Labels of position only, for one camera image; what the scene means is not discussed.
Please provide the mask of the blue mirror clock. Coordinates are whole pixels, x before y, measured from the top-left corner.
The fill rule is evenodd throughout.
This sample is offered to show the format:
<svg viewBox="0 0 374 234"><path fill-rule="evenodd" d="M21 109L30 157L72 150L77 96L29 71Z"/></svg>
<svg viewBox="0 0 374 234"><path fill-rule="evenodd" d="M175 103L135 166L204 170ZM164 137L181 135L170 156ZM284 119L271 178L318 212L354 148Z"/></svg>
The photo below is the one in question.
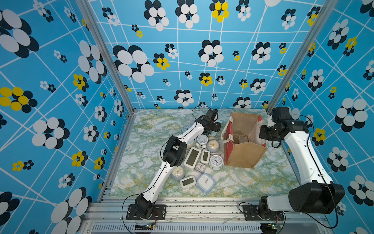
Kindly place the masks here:
<svg viewBox="0 0 374 234"><path fill-rule="evenodd" d="M247 136L238 136L238 144L249 142L249 139Z"/></svg>

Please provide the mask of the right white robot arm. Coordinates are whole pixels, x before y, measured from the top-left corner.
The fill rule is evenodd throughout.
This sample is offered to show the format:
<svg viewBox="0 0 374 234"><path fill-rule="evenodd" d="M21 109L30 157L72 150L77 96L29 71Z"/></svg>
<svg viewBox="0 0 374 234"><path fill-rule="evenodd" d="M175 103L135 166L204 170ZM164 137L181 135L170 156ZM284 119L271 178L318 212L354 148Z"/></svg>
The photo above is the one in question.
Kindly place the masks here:
<svg viewBox="0 0 374 234"><path fill-rule="evenodd" d="M290 108L277 107L267 125L260 129L261 139L285 143L290 147L300 174L300 186L279 196L263 196L258 212L263 219L270 212L330 214L345 195L325 171L312 147L310 132L301 120L291 116Z"/></svg>

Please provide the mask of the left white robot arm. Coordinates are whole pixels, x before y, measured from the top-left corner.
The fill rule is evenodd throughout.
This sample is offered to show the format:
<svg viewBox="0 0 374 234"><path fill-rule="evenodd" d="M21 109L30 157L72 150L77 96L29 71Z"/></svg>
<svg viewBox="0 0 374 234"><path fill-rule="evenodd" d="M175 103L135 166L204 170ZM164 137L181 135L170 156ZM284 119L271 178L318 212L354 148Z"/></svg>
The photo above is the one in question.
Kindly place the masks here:
<svg viewBox="0 0 374 234"><path fill-rule="evenodd" d="M194 124L185 132L178 136L170 136L161 159L162 163L154 179L147 187L146 191L137 195L134 206L142 218L148 218L153 212L154 204L166 180L173 169L180 166L186 156L187 146L199 135L214 131L219 132L221 124L217 122L218 110L209 108L207 113L196 118Z"/></svg>

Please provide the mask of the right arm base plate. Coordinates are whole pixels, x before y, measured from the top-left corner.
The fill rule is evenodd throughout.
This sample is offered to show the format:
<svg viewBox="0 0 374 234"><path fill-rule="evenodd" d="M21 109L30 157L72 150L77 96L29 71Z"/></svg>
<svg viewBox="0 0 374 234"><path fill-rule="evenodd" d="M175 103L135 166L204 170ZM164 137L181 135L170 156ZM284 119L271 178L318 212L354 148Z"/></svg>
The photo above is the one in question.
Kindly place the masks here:
<svg viewBox="0 0 374 234"><path fill-rule="evenodd" d="M247 221L284 221L283 212L262 211L258 205L245 204L242 206L244 219Z"/></svg>

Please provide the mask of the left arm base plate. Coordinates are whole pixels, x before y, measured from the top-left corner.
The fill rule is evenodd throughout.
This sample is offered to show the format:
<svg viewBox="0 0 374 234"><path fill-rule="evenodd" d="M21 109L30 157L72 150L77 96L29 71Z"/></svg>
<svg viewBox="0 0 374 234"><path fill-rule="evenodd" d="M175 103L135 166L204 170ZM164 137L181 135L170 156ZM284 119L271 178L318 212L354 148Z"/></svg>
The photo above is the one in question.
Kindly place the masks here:
<svg viewBox="0 0 374 234"><path fill-rule="evenodd" d="M165 220L166 205L154 204L147 209L130 204L126 213L126 220Z"/></svg>

